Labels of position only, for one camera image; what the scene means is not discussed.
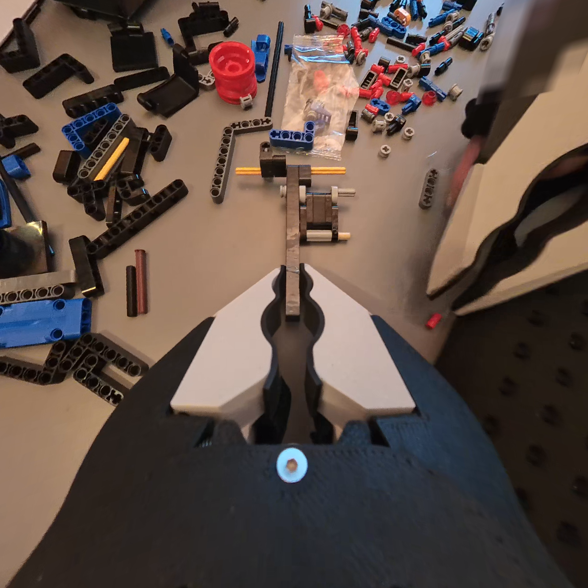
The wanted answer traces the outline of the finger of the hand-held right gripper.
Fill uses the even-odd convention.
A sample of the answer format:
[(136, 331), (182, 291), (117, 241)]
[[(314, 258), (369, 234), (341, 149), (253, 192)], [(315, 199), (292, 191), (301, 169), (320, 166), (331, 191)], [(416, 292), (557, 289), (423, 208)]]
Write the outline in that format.
[(428, 298), (474, 274), (468, 288), (487, 260), (515, 254), (533, 229), (587, 216), (587, 79), (554, 85), (502, 130), (474, 137), (481, 144), (433, 258)]
[(561, 216), (528, 233), (515, 254), (487, 260), (452, 304), (458, 316), (504, 303), (587, 269), (587, 217)]

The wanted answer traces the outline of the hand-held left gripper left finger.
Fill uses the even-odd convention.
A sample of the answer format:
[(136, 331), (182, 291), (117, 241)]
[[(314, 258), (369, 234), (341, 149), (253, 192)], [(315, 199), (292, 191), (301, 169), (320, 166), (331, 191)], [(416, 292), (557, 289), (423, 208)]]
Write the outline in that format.
[(273, 336), (281, 325), (286, 269), (271, 271), (214, 316), (175, 392), (176, 413), (231, 420), (255, 440), (282, 440), (290, 391)]

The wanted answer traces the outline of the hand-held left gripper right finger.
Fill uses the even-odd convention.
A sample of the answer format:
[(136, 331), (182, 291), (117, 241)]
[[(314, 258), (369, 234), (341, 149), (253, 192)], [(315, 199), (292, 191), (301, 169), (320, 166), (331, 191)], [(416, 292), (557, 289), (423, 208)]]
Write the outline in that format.
[(313, 437), (340, 437), (350, 422), (412, 413), (416, 404), (370, 312), (310, 265), (300, 302), (311, 341), (305, 395)]

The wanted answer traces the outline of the black beam assembly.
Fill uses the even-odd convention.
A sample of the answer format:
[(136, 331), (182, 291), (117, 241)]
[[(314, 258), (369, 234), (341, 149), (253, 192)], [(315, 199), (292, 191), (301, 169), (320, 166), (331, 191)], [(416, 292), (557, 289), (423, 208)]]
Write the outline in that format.
[(300, 318), (300, 246), (308, 243), (342, 242), (349, 232), (339, 227), (339, 200), (352, 198), (355, 189), (331, 186), (328, 192), (312, 190), (315, 176), (345, 175), (343, 166), (288, 165), (269, 141), (260, 144), (259, 167), (237, 168), (236, 174), (265, 179), (285, 178), (281, 196), (286, 201), (285, 318)]

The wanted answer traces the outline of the grey thin beam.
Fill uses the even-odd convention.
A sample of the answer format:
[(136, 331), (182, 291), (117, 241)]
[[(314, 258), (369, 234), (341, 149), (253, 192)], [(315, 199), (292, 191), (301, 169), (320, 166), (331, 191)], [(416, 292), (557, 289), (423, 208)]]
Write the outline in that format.
[(429, 210), (432, 206), (435, 194), (437, 182), (439, 180), (439, 170), (437, 168), (430, 168), (423, 181), (422, 190), (419, 196), (419, 208), (422, 210)]

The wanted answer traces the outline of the brown axle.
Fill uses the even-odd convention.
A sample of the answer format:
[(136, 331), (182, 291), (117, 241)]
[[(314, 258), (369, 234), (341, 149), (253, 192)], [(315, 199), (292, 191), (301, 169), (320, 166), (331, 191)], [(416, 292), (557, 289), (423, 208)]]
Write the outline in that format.
[(135, 268), (137, 312), (144, 315), (148, 312), (148, 265), (143, 249), (135, 250)]

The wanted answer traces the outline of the black perforated panel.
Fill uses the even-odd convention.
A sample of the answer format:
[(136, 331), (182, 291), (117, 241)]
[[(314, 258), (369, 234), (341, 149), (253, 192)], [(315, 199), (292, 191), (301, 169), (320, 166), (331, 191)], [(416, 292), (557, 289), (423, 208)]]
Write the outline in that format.
[(587, 587), (587, 272), (456, 319), (436, 367), (552, 557)]

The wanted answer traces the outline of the pile of small connector pins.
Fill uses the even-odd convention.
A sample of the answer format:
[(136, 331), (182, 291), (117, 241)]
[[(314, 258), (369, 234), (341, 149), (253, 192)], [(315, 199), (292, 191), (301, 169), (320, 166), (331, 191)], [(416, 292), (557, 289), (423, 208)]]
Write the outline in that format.
[(480, 1), (437, 1), (428, 13), (426, 1), (391, 1), (378, 11), (378, 1), (361, 1), (359, 15), (350, 22), (348, 11), (333, 1), (322, 1), (319, 13), (305, 6), (305, 32), (318, 33), (325, 26), (341, 35), (349, 62), (363, 67), (369, 62), (367, 45), (393, 49), (394, 59), (381, 55), (370, 63), (359, 84), (359, 99), (366, 101), (357, 119), (373, 125), (375, 133), (414, 135), (407, 117), (421, 105), (433, 107), (445, 100), (457, 101), (463, 88), (452, 83), (448, 71), (466, 55), (484, 55), (490, 48), (502, 5), (479, 22), (470, 14)]

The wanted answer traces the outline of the pile of black beams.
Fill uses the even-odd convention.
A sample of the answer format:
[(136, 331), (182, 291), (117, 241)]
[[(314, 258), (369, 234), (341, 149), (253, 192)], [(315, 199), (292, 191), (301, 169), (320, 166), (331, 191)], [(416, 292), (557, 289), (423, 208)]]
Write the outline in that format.
[[(99, 94), (89, 93), (83, 101), (67, 107), (66, 113), (79, 118), (111, 102), (117, 106), (121, 101), (119, 88), (108, 86)], [(126, 151), (107, 179), (92, 182), (81, 182), (77, 178), (86, 159), (72, 147), (59, 153), (53, 179), (67, 188), (68, 195), (84, 207), (86, 214), (98, 222), (106, 222), (107, 227), (93, 240), (84, 235), (70, 239), (75, 266), (71, 271), (49, 271), (53, 260), (47, 223), (42, 219), (26, 223), (9, 195), (12, 225), (1, 230), (1, 305), (78, 298), (93, 302), (102, 296), (104, 284), (99, 261), (118, 250), (187, 195), (187, 186), (180, 179), (150, 195), (141, 176), (136, 173), (141, 170), (143, 157), (148, 152), (157, 161), (164, 160), (170, 143), (171, 136), (165, 125), (159, 125), (153, 133), (136, 127)], [(31, 143), (6, 156), (18, 155), (26, 162), (39, 151), (40, 147)], [(110, 365), (132, 378), (140, 378), (149, 370), (148, 364), (136, 355), (91, 330), (76, 340), (42, 345), (51, 346), (43, 364), (1, 355), (1, 384), (14, 380), (45, 387), (72, 376), (86, 389), (116, 406), (129, 388), (105, 374), (105, 367)]]

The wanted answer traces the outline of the blue flat panel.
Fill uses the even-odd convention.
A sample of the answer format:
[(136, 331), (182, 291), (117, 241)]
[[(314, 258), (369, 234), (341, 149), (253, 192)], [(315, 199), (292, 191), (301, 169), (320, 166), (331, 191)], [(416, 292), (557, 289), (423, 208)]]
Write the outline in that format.
[(91, 330), (87, 298), (39, 300), (1, 306), (1, 349), (76, 340)]

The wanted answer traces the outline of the long grey beam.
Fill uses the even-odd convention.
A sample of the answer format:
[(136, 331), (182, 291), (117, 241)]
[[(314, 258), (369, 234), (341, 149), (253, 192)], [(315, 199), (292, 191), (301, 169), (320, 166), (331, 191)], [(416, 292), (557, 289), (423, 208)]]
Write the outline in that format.
[(229, 126), (225, 127), (221, 137), (217, 158), (215, 161), (215, 169), (210, 184), (210, 197), (216, 204), (221, 204), (224, 201), (226, 184), (231, 168), (237, 126), (238, 124), (233, 122)]

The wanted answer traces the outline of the blue L-shaped beam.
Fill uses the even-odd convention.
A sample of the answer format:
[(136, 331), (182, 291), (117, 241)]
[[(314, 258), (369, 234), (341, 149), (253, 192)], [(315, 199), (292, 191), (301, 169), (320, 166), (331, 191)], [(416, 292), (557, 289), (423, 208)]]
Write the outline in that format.
[(272, 129), (269, 132), (270, 145), (295, 151), (312, 151), (315, 129), (313, 121), (305, 122), (303, 130)]

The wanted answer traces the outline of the clear plastic bag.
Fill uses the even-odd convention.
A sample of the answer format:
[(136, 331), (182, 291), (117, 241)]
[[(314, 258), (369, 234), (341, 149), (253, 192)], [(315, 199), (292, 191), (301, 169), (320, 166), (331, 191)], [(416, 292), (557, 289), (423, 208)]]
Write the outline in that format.
[(340, 160), (359, 84), (341, 35), (295, 35), (281, 124), (273, 129), (304, 135), (314, 124), (312, 155)]

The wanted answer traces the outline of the yellow axle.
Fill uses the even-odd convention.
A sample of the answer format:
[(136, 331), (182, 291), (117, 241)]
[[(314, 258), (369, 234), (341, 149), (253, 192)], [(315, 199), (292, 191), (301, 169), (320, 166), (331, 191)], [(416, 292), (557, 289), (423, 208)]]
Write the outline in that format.
[(113, 170), (114, 166), (119, 162), (121, 157), (123, 156), (124, 152), (126, 151), (129, 144), (129, 138), (124, 137), (122, 138), (121, 142), (115, 148), (111, 156), (108, 158), (106, 163), (100, 168), (97, 172), (93, 181), (100, 181), (105, 180)]

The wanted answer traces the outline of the dark grey thin liftarm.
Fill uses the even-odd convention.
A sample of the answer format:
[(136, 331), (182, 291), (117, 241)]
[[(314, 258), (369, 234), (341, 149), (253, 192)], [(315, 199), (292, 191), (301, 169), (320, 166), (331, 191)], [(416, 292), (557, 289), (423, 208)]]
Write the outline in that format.
[(273, 121), (271, 117), (234, 121), (224, 128), (224, 136), (266, 132), (271, 129), (273, 129)]

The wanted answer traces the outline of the long black axle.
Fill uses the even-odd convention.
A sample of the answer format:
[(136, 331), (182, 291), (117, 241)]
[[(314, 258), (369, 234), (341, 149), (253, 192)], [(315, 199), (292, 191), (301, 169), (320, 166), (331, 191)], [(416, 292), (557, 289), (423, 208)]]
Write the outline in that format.
[(277, 76), (281, 58), (281, 51), (283, 46), (283, 34), (284, 34), (285, 23), (283, 21), (278, 22), (277, 31), (276, 31), (276, 43), (275, 43), (275, 50), (273, 55), (272, 66), (270, 70), (270, 79), (269, 79), (269, 86), (268, 86), (268, 95), (266, 99), (266, 107), (264, 116), (271, 118), (273, 113), (273, 105), (275, 100), (275, 92), (276, 92), (276, 85), (277, 85)]

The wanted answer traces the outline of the dark grey beam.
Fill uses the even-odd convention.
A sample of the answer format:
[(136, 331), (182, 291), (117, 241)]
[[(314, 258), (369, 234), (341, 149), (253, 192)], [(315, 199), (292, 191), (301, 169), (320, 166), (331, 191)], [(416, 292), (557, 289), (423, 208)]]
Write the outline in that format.
[(77, 178), (81, 182), (92, 182), (100, 170), (111, 156), (115, 148), (121, 142), (122, 138), (128, 137), (136, 129), (132, 118), (128, 114), (122, 114), (119, 119), (108, 130), (98, 146), (93, 150), (85, 163), (78, 170)]

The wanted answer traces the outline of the thin black axle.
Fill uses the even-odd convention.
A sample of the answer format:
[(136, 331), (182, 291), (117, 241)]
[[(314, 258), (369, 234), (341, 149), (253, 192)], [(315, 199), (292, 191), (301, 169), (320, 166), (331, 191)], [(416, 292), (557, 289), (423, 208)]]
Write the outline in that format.
[(25, 196), (21, 192), (20, 188), (18, 187), (14, 179), (6, 171), (3, 159), (1, 159), (1, 178), (4, 181), (8, 193), (10, 194), (12, 200), (16, 204), (18, 210), (20, 211), (24, 221), (26, 223), (37, 222), (38, 219), (34, 214), (33, 210), (31, 209), (29, 203), (27, 202)]

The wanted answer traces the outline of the blue curved panel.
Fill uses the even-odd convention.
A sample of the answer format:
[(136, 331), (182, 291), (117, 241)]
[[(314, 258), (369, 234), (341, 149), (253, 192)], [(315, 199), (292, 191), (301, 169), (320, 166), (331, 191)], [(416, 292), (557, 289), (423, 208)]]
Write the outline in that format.
[(269, 35), (258, 34), (255, 40), (251, 42), (252, 52), (254, 53), (254, 74), (258, 84), (265, 81), (268, 67), (269, 55), (271, 48), (271, 39)]

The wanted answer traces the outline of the black curved panel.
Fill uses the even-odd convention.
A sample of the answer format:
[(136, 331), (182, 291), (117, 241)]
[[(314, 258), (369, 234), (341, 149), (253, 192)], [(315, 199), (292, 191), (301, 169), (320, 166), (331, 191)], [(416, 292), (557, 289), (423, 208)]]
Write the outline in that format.
[(199, 72), (189, 61), (180, 44), (174, 44), (173, 75), (147, 92), (137, 95), (137, 102), (145, 110), (168, 118), (186, 107), (199, 96)]

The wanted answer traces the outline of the red wheel rim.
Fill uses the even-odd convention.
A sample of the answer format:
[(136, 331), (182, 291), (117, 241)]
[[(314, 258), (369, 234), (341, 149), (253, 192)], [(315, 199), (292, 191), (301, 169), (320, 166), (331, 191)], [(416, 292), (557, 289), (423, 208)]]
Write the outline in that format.
[(220, 99), (243, 110), (252, 108), (258, 92), (252, 49), (240, 42), (221, 42), (211, 50), (209, 64)]

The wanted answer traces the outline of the small blue connector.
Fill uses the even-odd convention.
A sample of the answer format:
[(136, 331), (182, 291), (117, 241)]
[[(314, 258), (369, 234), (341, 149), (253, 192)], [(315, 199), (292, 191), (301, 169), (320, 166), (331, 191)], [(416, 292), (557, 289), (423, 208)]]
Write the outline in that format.
[(2, 158), (2, 165), (8, 176), (14, 180), (27, 180), (31, 177), (31, 172), (25, 161), (18, 155)]

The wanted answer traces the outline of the black flat panel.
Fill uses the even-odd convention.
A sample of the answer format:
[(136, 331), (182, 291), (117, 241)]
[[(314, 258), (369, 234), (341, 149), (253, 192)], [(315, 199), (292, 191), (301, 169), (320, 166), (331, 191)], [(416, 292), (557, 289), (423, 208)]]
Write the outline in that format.
[(111, 33), (112, 67), (115, 72), (147, 70), (158, 67), (158, 55), (152, 32), (138, 22), (108, 24)]

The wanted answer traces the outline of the black bent beam cluster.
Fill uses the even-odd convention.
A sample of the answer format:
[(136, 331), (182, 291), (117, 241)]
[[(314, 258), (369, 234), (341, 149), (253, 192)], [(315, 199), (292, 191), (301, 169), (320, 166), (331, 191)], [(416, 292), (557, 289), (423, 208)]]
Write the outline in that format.
[(195, 52), (194, 39), (197, 36), (223, 32), (229, 38), (239, 27), (237, 17), (230, 18), (217, 1), (192, 3), (192, 12), (178, 19), (178, 27), (188, 53)]

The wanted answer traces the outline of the blue frame beam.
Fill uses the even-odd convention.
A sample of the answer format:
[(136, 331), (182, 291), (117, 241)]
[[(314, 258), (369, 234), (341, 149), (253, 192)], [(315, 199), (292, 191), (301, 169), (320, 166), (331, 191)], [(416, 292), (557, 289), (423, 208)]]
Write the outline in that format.
[(111, 102), (65, 125), (62, 133), (72, 149), (87, 159), (120, 116), (119, 108)]

